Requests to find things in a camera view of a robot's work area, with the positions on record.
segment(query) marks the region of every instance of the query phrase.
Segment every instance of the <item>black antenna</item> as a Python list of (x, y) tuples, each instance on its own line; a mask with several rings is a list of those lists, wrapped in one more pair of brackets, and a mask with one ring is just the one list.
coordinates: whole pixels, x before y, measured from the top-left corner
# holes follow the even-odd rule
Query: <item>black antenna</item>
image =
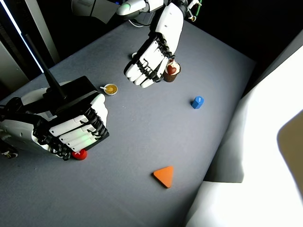
[(62, 100), (65, 99), (67, 96), (65, 95), (65, 93), (63, 92), (61, 86), (59, 85), (59, 83), (56, 81), (55, 77), (53, 77), (52, 73), (49, 71), (48, 67), (46, 66), (45, 62), (43, 61), (41, 55), (39, 54), (38, 50), (36, 49), (33, 41), (31, 40), (31, 38), (29, 37), (29, 35), (25, 35), (25, 38), (27, 40), (28, 45), (30, 46), (30, 48), (32, 49), (34, 55), (36, 56), (36, 58), (38, 59), (39, 64), (41, 65), (41, 68), (44, 71), (44, 75), (46, 77), (46, 80), (50, 86), (50, 88), (52, 89), (52, 91), (54, 93), (57, 94), (57, 96), (59, 98), (61, 98)]

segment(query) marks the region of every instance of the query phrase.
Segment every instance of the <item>table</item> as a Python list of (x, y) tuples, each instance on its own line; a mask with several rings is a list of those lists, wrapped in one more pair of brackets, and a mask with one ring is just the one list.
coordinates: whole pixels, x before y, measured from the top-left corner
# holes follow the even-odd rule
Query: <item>table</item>
[[(87, 76), (117, 84), (107, 96), (109, 138), (83, 161), (41, 152), (0, 157), (0, 220), (6, 227), (175, 227), (186, 215), (255, 62), (184, 22), (176, 52), (182, 72), (146, 89), (123, 75), (149, 29), (124, 23), (51, 69), (59, 82)], [(13, 96), (47, 86), (37, 77)], [(190, 102), (205, 99), (195, 110)], [(173, 185), (151, 176), (174, 166)]]

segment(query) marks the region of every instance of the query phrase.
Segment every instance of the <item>chocolate heart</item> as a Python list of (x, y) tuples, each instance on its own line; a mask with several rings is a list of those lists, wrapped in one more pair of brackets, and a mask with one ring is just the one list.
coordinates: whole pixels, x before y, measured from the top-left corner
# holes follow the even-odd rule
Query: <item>chocolate heart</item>
[(169, 75), (174, 74), (176, 71), (177, 71), (177, 69), (174, 68), (174, 67), (172, 67), (171, 65), (169, 65), (169, 66), (167, 67), (167, 73), (168, 73)]

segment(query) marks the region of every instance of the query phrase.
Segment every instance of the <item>blue block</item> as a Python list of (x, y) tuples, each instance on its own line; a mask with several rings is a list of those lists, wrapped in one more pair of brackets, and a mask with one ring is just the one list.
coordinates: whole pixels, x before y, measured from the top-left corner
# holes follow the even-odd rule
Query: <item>blue block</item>
[(191, 104), (191, 106), (194, 108), (194, 109), (199, 109), (204, 103), (204, 99), (201, 97), (201, 96), (197, 96), (193, 103)]

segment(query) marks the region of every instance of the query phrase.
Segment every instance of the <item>orange triangular block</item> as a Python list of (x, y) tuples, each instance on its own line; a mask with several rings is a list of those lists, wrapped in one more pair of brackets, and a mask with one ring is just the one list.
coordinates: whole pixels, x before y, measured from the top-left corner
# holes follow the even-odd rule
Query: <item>orange triangular block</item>
[(168, 166), (163, 169), (159, 169), (153, 172), (153, 175), (162, 183), (165, 187), (170, 188), (172, 183), (172, 177), (174, 175), (174, 167)]

